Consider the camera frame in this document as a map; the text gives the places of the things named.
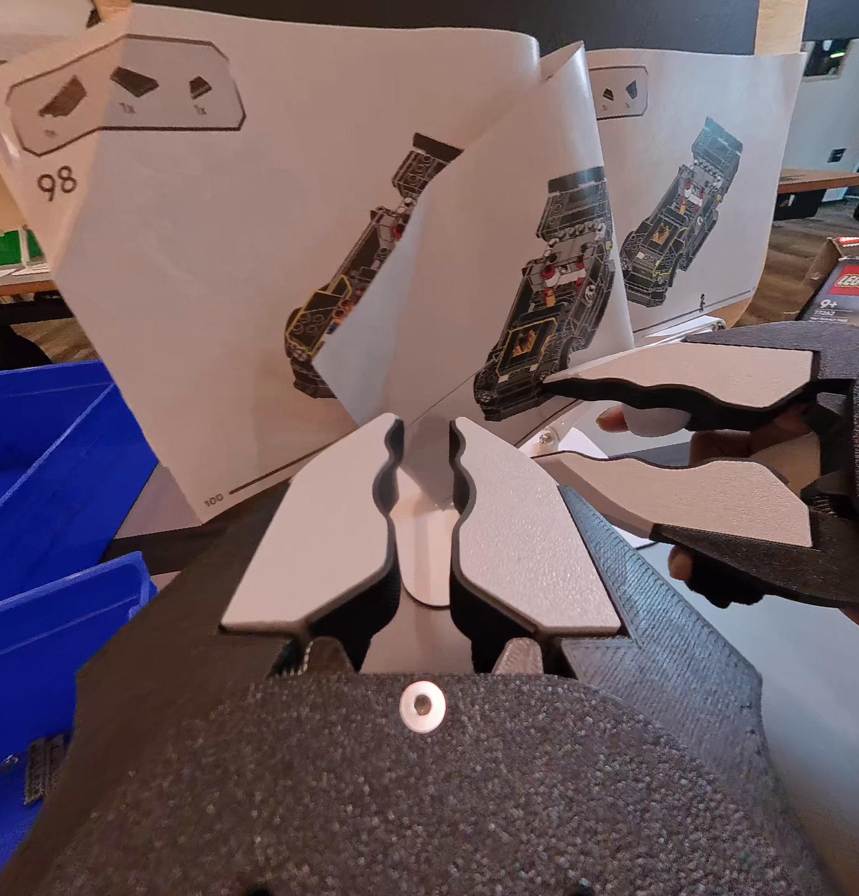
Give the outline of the lego instruction booklet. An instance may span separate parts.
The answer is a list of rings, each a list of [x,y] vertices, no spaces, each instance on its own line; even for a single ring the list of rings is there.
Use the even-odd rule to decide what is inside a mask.
[[[160,462],[203,521],[379,412],[482,422],[559,175],[603,164],[577,43],[135,5],[0,63],[0,175]],[[341,399],[295,388],[293,310],[396,196],[413,134],[462,151],[403,249],[318,338]]]

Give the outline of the wooden stand board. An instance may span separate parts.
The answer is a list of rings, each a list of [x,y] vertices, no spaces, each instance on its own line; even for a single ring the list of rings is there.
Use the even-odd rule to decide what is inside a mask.
[[[760,0],[753,55],[796,54],[801,51],[807,0]]]

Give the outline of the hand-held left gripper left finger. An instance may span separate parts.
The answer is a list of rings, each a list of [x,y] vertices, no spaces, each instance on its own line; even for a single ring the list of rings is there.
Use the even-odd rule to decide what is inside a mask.
[[[384,413],[296,473],[222,629],[280,633],[302,647],[333,637],[349,658],[366,658],[400,601],[391,512],[401,459],[402,421]]]

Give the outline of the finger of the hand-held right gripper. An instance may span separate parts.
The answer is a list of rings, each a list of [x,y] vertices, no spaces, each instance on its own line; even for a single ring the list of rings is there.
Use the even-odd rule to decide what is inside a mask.
[[[548,376],[545,393],[612,400],[629,432],[678,432],[708,412],[758,415],[812,379],[814,353],[767,347],[665,342]]]
[[[716,460],[667,468],[635,458],[594,459],[573,452],[538,458],[612,525],[638,537],[677,527],[742,539],[812,547],[810,513],[768,467]]]

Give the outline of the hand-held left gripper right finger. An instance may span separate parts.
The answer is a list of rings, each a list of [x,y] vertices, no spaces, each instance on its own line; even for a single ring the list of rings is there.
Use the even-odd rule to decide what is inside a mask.
[[[472,658],[527,638],[616,635],[622,621],[554,479],[472,420],[451,422],[451,617]]]

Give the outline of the lego set box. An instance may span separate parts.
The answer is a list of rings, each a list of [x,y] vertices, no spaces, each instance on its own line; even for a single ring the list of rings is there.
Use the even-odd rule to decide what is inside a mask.
[[[803,283],[811,294],[796,321],[859,326],[859,237],[828,238]]]

